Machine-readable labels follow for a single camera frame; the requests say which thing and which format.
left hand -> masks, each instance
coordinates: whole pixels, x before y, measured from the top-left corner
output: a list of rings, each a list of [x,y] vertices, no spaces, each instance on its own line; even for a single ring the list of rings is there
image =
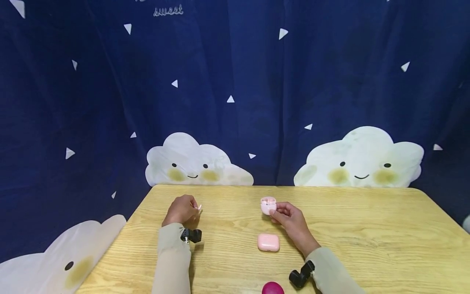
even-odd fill
[[[193,216],[197,215],[197,202],[193,195],[183,195],[176,197],[170,205],[166,217],[163,220],[162,227],[178,222],[184,223],[189,221]]]

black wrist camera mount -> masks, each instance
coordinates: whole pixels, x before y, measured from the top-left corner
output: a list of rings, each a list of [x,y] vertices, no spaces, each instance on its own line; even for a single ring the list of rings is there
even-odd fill
[[[184,241],[184,243],[189,244],[189,241],[193,243],[201,242],[203,236],[203,232],[201,230],[190,230],[188,228],[184,228],[183,233],[181,234],[180,239]]]
[[[289,281],[296,288],[298,289],[303,288],[314,270],[315,270],[315,265],[313,264],[312,261],[309,260],[300,269],[300,273],[297,270],[293,270],[290,272]]]

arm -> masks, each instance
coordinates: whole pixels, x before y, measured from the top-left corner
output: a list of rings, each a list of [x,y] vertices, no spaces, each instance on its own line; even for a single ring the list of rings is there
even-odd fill
[[[364,294],[364,290],[352,279],[341,261],[325,247],[313,250],[305,259],[315,265],[312,277],[323,294]]]
[[[180,223],[171,223],[158,233],[157,267],[153,280],[152,294],[190,294],[189,245],[181,241],[184,227]]]
[[[170,205],[158,232],[157,266],[152,294],[190,294],[189,245],[181,240],[183,223],[194,220],[197,203],[193,196],[177,197]]]
[[[281,224],[297,249],[315,265],[313,279],[323,294],[363,294],[341,261],[328,248],[321,247],[308,229],[300,209],[289,202],[278,202],[277,210],[271,210],[274,223]]]

wood grain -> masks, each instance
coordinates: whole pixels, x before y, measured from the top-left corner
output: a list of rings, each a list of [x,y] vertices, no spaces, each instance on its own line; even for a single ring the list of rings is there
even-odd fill
[[[303,260],[262,215],[267,195],[301,208],[314,236],[368,293],[470,293],[470,237],[419,190],[177,185],[150,191],[77,293],[150,293],[157,231],[182,194],[203,205],[203,242],[192,245],[194,294],[259,294],[271,280],[297,293],[288,276]],[[280,251],[259,251],[260,233],[279,234]],[[312,283],[298,293],[314,293]]]

pink egg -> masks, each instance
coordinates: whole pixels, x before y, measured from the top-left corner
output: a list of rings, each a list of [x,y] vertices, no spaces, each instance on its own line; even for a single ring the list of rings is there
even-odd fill
[[[276,282],[267,282],[264,285],[261,294],[284,294],[284,290],[281,285]]]

